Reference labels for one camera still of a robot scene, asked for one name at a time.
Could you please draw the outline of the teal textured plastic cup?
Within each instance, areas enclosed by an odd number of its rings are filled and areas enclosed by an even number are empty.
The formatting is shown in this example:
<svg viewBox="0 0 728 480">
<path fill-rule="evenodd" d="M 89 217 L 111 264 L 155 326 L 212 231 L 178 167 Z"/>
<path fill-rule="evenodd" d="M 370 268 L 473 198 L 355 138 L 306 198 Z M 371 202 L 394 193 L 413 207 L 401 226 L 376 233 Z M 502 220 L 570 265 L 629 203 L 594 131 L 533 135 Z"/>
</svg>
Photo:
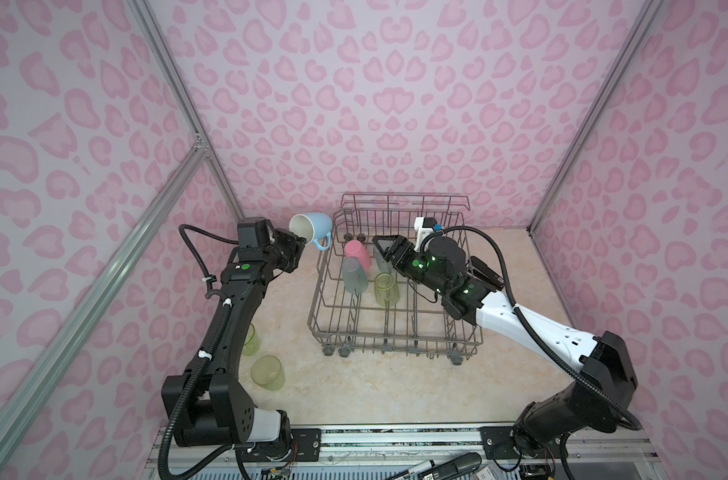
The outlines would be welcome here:
<svg viewBox="0 0 728 480">
<path fill-rule="evenodd" d="M 380 253 L 380 251 L 377 248 L 374 248 L 373 252 L 374 252 L 374 259 L 375 259 L 379 272 L 392 275 L 393 266 L 384 259 L 383 255 Z"/>
</svg>

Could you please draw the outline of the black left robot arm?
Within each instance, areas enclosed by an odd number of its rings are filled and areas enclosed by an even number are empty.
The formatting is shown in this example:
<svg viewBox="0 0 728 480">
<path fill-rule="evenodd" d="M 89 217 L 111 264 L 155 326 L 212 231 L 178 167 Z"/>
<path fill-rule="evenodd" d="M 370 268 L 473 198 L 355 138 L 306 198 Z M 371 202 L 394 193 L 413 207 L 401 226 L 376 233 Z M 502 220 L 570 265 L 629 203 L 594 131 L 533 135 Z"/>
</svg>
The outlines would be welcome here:
<svg viewBox="0 0 728 480">
<path fill-rule="evenodd" d="M 256 406 L 239 380 L 239 365 L 252 320 L 269 284 L 297 269 L 305 240 L 276 228 L 263 217 L 242 220 L 221 274 L 209 271 L 190 233 L 223 242 L 222 236 L 182 224 L 178 232 L 203 274 L 205 296 L 216 299 L 215 313 L 192 360 L 168 376 L 161 398 L 168 423 L 161 437 L 157 471 L 162 479 L 190 479 L 228 451 L 242 467 L 243 451 L 255 447 L 268 458 L 292 459 L 297 452 L 288 414 Z M 198 463 L 176 474 L 169 464 L 173 445 L 212 446 Z"/>
</svg>

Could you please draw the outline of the green transparent glass cup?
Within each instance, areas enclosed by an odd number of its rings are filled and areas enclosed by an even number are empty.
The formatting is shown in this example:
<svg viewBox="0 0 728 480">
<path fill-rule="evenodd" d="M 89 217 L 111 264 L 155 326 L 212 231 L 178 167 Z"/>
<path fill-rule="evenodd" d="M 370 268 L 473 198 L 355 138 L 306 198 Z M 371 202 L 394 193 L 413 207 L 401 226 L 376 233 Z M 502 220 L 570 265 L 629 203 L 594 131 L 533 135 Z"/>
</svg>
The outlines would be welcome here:
<svg viewBox="0 0 728 480">
<path fill-rule="evenodd" d="M 374 280 L 376 303 L 383 308 L 395 308 L 400 300 L 400 290 L 396 277 L 392 274 L 380 273 Z"/>
</svg>

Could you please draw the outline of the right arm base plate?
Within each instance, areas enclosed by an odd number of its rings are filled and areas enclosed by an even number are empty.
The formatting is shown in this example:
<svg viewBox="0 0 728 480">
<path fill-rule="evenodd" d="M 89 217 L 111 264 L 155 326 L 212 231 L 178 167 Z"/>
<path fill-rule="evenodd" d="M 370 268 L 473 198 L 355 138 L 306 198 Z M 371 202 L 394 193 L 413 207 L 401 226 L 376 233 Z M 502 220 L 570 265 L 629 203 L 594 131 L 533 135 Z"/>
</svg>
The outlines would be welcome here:
<svg viewBox="0 0 728 480">
<path fill-rule="evenodd" d="M 488 460 L 560 459 L 561 441 L 572 433 L 532 431 L 520 425 L 482 426 L 481 444 Z"/>
</svg>

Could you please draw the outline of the blue handled white mug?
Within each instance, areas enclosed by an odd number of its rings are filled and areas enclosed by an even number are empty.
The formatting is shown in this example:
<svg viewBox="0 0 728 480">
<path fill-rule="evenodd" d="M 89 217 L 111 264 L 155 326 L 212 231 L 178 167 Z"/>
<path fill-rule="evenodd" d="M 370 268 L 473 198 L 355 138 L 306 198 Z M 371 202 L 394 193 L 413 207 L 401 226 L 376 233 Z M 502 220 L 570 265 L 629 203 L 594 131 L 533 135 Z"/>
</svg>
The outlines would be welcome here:
<svg viewBox="0 0 728 480">
<path fill-rule="evenodd" d="M 296 214 L 289 221 L 289 230 L 293 234 L 304 238 L 307 246 L 313 245 L 320 251 L 331 247 L 332 229 L 332 218 L 319 212 Z"/>
</svg>

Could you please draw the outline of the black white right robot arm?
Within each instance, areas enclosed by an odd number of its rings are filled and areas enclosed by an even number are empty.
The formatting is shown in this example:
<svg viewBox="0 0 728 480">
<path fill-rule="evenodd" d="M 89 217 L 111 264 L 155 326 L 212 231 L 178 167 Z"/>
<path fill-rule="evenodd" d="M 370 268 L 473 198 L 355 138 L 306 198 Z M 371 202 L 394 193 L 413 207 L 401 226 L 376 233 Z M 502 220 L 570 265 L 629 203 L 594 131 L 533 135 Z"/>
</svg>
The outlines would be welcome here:
<svg viewBox="0 0 728 480">
<path fill-rule="evenodd" d="M 629 410 L 638 380 L 625 341 L 610 331 L 597 336 L 576 330 L 523 306 L 499 245 L 477 228 L 457 229 L 484 239 L 499 268 L 467 255 L 451 236 L 454 228 L 421 228 L 415 241 L 377 235 L 373 244 L 400 275 L 435 293 L 451 318 L 513 340 L 571 378 L 560 392 L 523 409 L 509 433 L 511 448 L 535 457 L 585 428 L 606 434 L 641 430 L 641 421 Z"/>
</svg>

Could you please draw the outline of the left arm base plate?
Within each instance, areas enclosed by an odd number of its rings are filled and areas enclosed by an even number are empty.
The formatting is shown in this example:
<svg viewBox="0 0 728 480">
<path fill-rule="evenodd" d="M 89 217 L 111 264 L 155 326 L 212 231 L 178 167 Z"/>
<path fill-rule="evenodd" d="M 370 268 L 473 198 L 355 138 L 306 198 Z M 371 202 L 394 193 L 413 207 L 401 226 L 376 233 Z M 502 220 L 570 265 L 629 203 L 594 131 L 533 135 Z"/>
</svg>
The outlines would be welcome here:
<svg viewBox="0 0 728 480">
<path fill-rule="evenodd" d="M 274 442 L 251 444 L 236 454 L 245 463 L 306 463 L 320 458 L 322 430 L 292 428 L 291 434 Z"/>
</svg>

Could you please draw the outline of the pink plastic cup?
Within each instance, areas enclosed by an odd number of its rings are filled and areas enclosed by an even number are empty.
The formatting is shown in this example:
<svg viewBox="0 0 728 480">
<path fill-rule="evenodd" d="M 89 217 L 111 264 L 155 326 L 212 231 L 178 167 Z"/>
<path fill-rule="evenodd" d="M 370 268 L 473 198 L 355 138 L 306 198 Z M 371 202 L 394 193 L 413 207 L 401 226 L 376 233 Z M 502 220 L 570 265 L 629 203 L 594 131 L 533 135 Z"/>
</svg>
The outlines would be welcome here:
<svg viewBox="0 0 728 480">
<path fill-rule="evenodd" d="M 372 259 L 364 243 L 359 240 L 350 240 L 344 245 L 344 256 L 356 259 L 363 270 L 368 272 L 372 266 Z"/>
</svg>

